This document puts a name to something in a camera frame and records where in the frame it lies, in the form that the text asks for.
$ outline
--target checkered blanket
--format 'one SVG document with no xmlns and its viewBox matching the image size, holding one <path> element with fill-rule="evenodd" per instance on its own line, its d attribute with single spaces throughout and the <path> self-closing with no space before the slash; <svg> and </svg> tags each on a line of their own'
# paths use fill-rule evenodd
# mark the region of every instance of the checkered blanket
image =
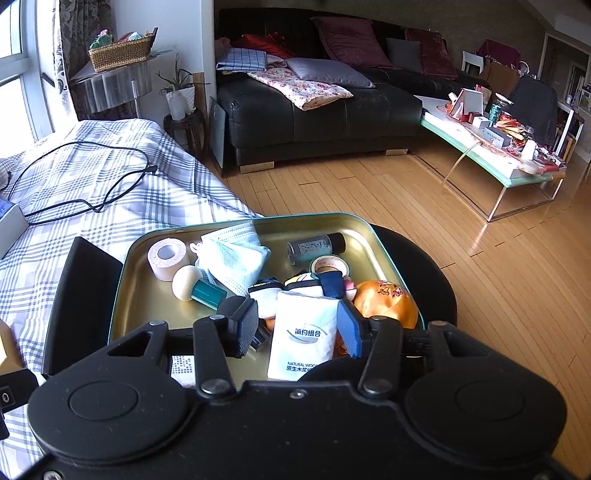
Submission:
<svg viewBox="0 0 591 480">
<path fill-rule="evenodd" d="M 250 48 L 230 48 L 216 65 L 216 70 L 223 72 L 263 72 L 266 69 L 267 52 Z"/>
<path fill-rule="evenodd" d="M 25 367 L 34 372 L 41 370 L 47 322 L 74 237 L 86 238 L 123 262 L 131 244 L 149 231 L 255 216 L 206 167 L 147 120 L 83 121 L 65 134 L 50 135 L 20 155 L 0 158 L 0 164 L 12 172 L 14 182 L 35 159 L 74 140 L 139 148 L 159 172 L 155 176 L 146 174 L 132 192 L 100 213 L 29 227 L 0 260 L 0 318 L 10 325 Z M 92 145 L 64 147 L 24 174 L 11 201 L 25 214 L 79 198 L 96 205 L 123 174 L 145 165 L 145 157 L 136 152 Z M 126 177 L 112 194 L 125 191 L 138 176 Z M 11 187 L 0 197 L 6 199 Z M 56 218 L 83 207 L 65 206 L 28 220 Z M 6 424 L 11 433 L 0 446 L 0 469 L 15 477 L 41 452 L 24 408 L 8 413 Z"/>
</svg>

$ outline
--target bottle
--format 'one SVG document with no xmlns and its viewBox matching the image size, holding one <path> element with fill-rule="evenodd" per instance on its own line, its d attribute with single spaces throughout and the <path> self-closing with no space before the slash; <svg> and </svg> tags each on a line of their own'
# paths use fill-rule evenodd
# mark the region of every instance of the bottle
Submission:
<svg viewBox="0 0 591 480">
<path fill-rule="evenodd" d="M 313 236 L 287 242 L 287 256 L 290 263 L 309 262 L 322 255 L 343 253 L 347 245 L 342 233 L 329 233 L 327 235 Z"/>
</svg>

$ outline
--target black cable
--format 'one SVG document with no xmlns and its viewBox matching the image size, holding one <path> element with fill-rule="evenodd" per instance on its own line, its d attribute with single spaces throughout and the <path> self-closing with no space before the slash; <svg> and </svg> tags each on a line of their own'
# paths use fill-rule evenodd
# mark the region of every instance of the black cable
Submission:
<svg viewBox="0 0 591 480">
<path fill-rule="evenodd" d="M 117 200 L 123 198 L 125 195 L 127 195 L 129 192 L 131 192 L 134 188 L 136 188 L 137 185 L 139 185 L 139 183 L 142 181 L 142 179 L 144 178 L 144 176 L 146 175 L 146 173 L 156 174 L 156 172 L 158 170 L 158 167 L 156 165 L 151 165 L 150 164 L 150 158 L 148 157 L 148 155 L 143 150 L 140 150 L 139 148 L 134 148 L 134 147 L 117 147 L 117 146 L 114 146 L 114 145 L 105 145 L 105 144 L 102 144 L 102 143 L 92 142 L 92 141 L 87 141 L 87 140 L 77 140 L 77 141 L 68 142 L 66 144 L 60 145 L 59 147 L 56 147 L 53 150 L 50 150 L 49 152 L 43 154 L 41 157 L 39 157 L 36 160 L 34 160 L 33 162 L 31 162 L 27 166 L 27 168 L 25 168 L 21 172 L 21 174 L 18 176 L 18 178 L 14 181 L 14 184 L 12 184 L 11 191 L 8 194 L 8 200 L 10 200 L 10 197 L 12 196 L 12 194 L 14 192 L 14 189 L 16 188 L 19 180 L 21 180 L 22 176 L 25 174 L 25 172 L 29 168 L 31 168 L 35 163 L 37 163 L 38 161 L 42 160 L 43 158 L 45 158 L 49 154 L 51 154 L 51 153 L 55 152 L 56 150 L 59 150 L 59 149 L 61 149 L 63 147 L 66 147 L 68 145 L 97 145 L 99 147 L 111 148 L 111 149 L 114 149 L 114 150 L 136 151 L 136 152 L 141 153 L 146 158 L 146 166 L 142 170 L 134 170 L 134 171 L 127 172 L 121 178 L 119 178 L 119 180 L 117 180 L 115 182 L 115 184 L 109 189 L 109 191 L 105 195 L 105 198 L 103 199 L 102 203 L 100 203 L 98 205 L 92 205 L 91 203 L 89 203 L 87 200 L 84 200 L 84 199 L 76 199 L 76 200 L 68 200 L 66 202 L 61 202 L 61 203 L 58 203 L 56 205 L 51 205 L 49 207 L 42 208 L 41 210 L 37 210 L 36 212 L 32 212 L 32 213 L 26 214 L 25 217 L 27 218 L 27 217 L 32 217 L 32 216 L 35 216 L 35 215 L 39 215 L 40 213 L 47 212 L 48 210 L 53 210 L 54 208 L 58 208 L 58 207 L 62 207 L 62 206 L 70 205 L 70 204 L 74 204 L 74 203 L 84 203 L 84 204 L 88 205 L 88 208 L 87 209 L 81 210 L 79 212 L 69 213 L 68 215 L 63 215 L 61 217 L 52 218 L 52 219 L 49 219 L 49 220 L 42 220 L 41 222 L 29 222 L 29 225 L 31 225 L 31 226 L 44 225 L 45 223 L 52 223 L 52 222 L 57 222 L 59 220 L 65 220 L 67 218 L 71 218 L 71 217 L 74 217 L 74 216 L 77 216 L 77 215 L 82 215 L 83 213 L 90 212 L 90 211 L 95 212 L 95 213 L 99 213 L 104 207 L 106 207 L 107 205 L 110 205 L 111 203 L 114 203 Z M 121 183 L 129 175 L 133 175 L 133 174 L 136 174 L 136 173 L 141 173 L 141 175 L 138 178 L 138 180 L 136 182 L 134 182 L 133 185 L 131 187 L 129 187 L 127 190 L 125 190 L 123 193 L 120 193 L 116 197 L 114 197 L 114 198 L 112 198 L 112 199 L 109 200 L 109 195 L 111 195 L 111 193 L 117 187 L 117 185 L 119 183 Z M 9 183 L 10 183 L 11 177 L 12 177 L 11 176 L 11 173 L 9 172 L 9 178 L 8 178 Z"/>
</svg>

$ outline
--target glass coffee table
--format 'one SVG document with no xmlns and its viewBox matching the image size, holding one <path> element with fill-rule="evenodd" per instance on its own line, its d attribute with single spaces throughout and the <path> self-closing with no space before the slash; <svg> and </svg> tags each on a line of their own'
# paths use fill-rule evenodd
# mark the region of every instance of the glass coffee table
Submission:
<svg viewBox="0 0 591 480">
<path fill-rule="evenodd" d="M 489 211 L 485 211 L 472 195 L 465 193 L 449 180 L 450 175 L 457 167 L 460 159 L 452 167 L 449 173 L 444 176 L 437 170 L 437 168 L 419 156 L 423 162 L 444 178 L 444 183 L 447 183 L 454 191 L 456 191 L 456 193 L 467 200 L 474 210 L 482 215 L 487 222 L 493 222 L 518 212 L 530 210 L 554 200 L 562 185 L 564 176 L 566 175 L 565 172 L 530 175 L 520 170 L 517 167 L 517 160 L 511 157 L 508 153 L 488 144 L 477 136 L 469 126 L 449 118 L 445 112 L 439 110 L 437 107 L 444 106 L 447 103 L 446 100 L 421 96 L 418 96 L 418 98 L 423 102 L 423 117 L 421 119 L 421 125 L 461 151 L 464 154 L 461 158 L 467 157 L 480 165 L 502 185 L 501 192 L 494 206 Z M 551 182 L 556 183 L 554 189 L 552 189 L 553 185 Z M 507 190 L 524 185 L 535 185 L 539 187 L 541 193 L 539 198 L 536 198 L 531 202 L 526 202 L 526 205 L 511 208 L 502 213 L 497 213 L 499 205 L 505 197 Z"/>
</svg>

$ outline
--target pillow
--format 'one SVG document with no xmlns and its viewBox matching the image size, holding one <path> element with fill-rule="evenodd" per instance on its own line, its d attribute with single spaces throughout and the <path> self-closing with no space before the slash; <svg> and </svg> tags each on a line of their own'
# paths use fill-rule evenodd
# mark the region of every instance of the pillow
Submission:
<svg viewBox="0 0 591 480">
<path fill-rule="evenodd" d="M 232 42 L 232 47 L 262 50 L 284 60 L 295 57 L 296 55 L 294 53 L 290 52 L 279 43 L 279 38 L 280 36 L 277 33 L 272 35 L 269 34 L 265 37 L 261 35 L 245 33 L 238 40 L 234 40 Z"/>
<path fill-rule="evenodd" d="M 440 33 L 418 28 L 406 28 L 404 35 L 407 40 L 421 43 L 421 61 L 424 74 L 447 80 L 457 79 L 457 71 Z"/>
<path fill-rule="evenodd" d="M 422 72 L 421 43 L 418 41 L 386 38 L 388 44 L 388 58 L 397 67 L 411 72 Z"/>
<path fill-rule="evenodd" d="M 230 48 L 216 65 L 216 70 L 225 72 L 263 72 L 266 69 L 267 52 L 250 48 Z"/>
<path fill-rule="evenodd" d="M 336 60 L 287 59 L 287 66 L 300 80 L 341 85 L 352 88 L 374 88 L 375 85 L 365 75 L 353 70 L 349 65 Z"/>
<path fill-rule="evenodd" d="M 326 53 L 353 67 L 395 68 L 365 18 L 312 17 Z"/>
</svg>

